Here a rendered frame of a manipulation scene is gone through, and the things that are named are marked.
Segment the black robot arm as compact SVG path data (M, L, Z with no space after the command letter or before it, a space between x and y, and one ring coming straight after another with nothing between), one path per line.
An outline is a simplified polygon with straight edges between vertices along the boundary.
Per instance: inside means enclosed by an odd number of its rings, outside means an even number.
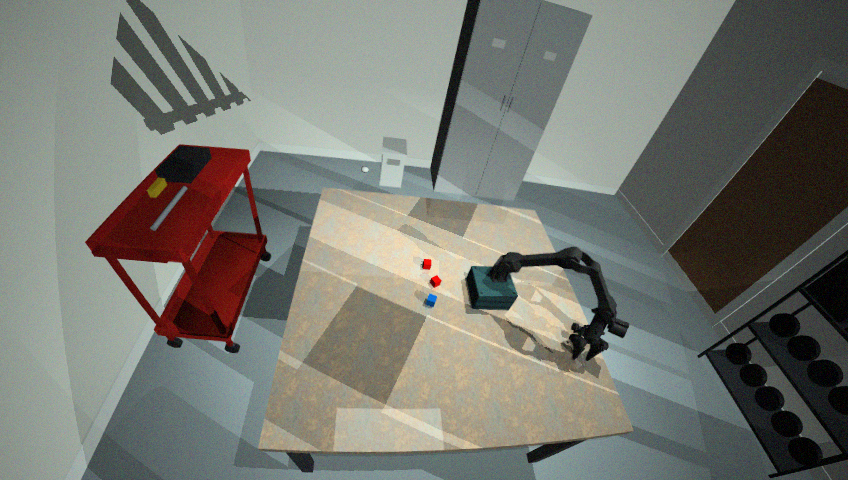
M579 264L580 260L586 266ZM591 309L591 312L595 313L591 325L605 330L608 324L608 332L620 338L625 336L629 323L616 318L617 304L607 290L601 266L587 253L579 250L578 247L569 247L558 253L549 254L521 255L516 252L508 252L506 255L501 255L493 265L490 277L492 282L507 282L509 272L518 272L521 267L548 265L558 265L564 269L572 269L576 273L590 275L598 298L598 308Z

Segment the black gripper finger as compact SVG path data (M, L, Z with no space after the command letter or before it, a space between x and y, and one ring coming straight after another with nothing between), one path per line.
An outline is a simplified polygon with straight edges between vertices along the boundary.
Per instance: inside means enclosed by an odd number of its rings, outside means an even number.
M599 353L600 353L600 352L602 352L602 351L604 351L604 350L603 350L603 349L599 349L599 348L597 348L595 345L591 345L591 344L590 344L590 348L589 348L589 350L588 350L588 353L587 353L587 355L586 355L586 359L585 359L585 360L586 360L586 361L589 361L592 357L596 356L597 354L599 354Z
M576 346L573 342L572 342L572 344L573 344L573 358L572 359L575 360L581 354L581 352L583 352L585 350L585 348L579 347L578 345Z

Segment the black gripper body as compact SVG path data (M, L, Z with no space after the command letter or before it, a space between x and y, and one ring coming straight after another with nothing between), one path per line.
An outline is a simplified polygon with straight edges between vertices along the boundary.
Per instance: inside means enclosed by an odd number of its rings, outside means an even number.
M608 343L600 338L601 335L605 335L605 332L603 332L604 330L598 329L597 327L592 326L591 324L587 325L586 327L588 328L586 333L582 334L584 338L582 338L579 334L570 334L569 339L576 346L578 345L579 347L585 347L586 344L591 344L595 345L599 349L602 348L604 350L607 350L609 347Z

